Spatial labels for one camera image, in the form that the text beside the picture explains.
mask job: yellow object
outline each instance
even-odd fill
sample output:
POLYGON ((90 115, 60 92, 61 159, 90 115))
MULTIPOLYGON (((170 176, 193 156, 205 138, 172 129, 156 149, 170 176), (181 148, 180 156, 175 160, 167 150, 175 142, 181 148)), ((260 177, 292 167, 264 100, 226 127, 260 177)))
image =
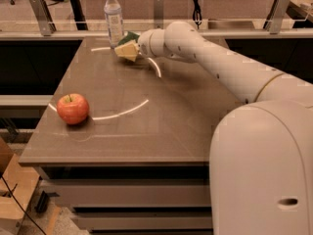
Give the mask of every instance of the yellow object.
POLYGON ((135 62, 139 53, 139 47, 135 40, 130 40, 125 44, 115 47, 114 51, 118 57, 135 62))

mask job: floor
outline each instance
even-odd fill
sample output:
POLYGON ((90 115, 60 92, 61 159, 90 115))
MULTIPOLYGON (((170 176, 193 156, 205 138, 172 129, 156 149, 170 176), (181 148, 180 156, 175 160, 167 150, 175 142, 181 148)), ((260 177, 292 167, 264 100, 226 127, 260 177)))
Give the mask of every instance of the floor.
MULTIPOLYGON (((59 30, 76 30, 70 3, 54 4, 45 0, 50 13, 59 30)), ((80 0, 86 20, 91 30, 102 30, 104 23, 103 6, 105 0, 80 0)), ((119 0, 123 8, 123 16, 127 21, 151 20, 153 18, 153 0, 119 0)), ((265 19, 271 9, 273 0, 200 0, 204 19, 265 19)), ((164 0, 164 17, 166 19, 190 20, 194 4, 192 0, 164 0)), ((9 0, 0 0, 1 31, 36 31, 37 23, 30 9, 28 0, 16 0, 11 5, 9 0)), ((19 143, 9 143, 17 153, 22 153, 27 138, 19 143)), ((50 235, 75 234, 85 235, 87 231, 79 230, 70 220, 69 210, 57 207, 52 200, 48 209, 37 213, 35 207, 41 194, 40 184, 32 198, 27 213, 50 235)), ((25 218, 19 235, 39 235, 42 232, 25 218)))

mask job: clear plastic bottle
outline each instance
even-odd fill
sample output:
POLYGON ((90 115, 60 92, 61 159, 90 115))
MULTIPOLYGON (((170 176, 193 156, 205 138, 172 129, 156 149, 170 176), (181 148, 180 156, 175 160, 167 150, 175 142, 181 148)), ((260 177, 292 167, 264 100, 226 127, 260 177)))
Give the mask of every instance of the clear plastic bottle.
POLYGON ((117 0, 107 0, 105 15, 108 24, 110 44, 115 48, 124 36, 121 7, 117 0))

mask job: white robotic arm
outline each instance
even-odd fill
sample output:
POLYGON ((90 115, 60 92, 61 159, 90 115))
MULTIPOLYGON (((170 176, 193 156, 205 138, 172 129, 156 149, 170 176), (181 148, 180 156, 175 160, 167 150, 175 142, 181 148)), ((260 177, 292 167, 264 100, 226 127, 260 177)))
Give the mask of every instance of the white robotic arm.
POLYGON ((243 103, 215 130, 215 235, 313 235, 313 86, 201 37, 188 23, 143 33, 143 56, 197 62, 243 103))

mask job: metal bracket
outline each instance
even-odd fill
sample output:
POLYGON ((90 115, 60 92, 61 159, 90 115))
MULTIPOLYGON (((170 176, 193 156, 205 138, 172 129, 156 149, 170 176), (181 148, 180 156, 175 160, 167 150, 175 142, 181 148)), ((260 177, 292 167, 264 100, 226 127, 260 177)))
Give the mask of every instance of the metal bracket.
POLYGON ((154 0, 154 22, 155 28, 163 28, 164 0, 154 0))
POLYGON ((42 35, 51 35, 56 31, 51 15, 43 0, 29 0, 31 8, 38 20, 39 29, 42 35))
POLYGON ((283 18, 287 11, 290 1, 291 0, 277 0, 277 3, 273 11, 273 15, 269 19, 268 24, 266 25, 266 29, 271 34, 277 34, 281 31, 283 18))

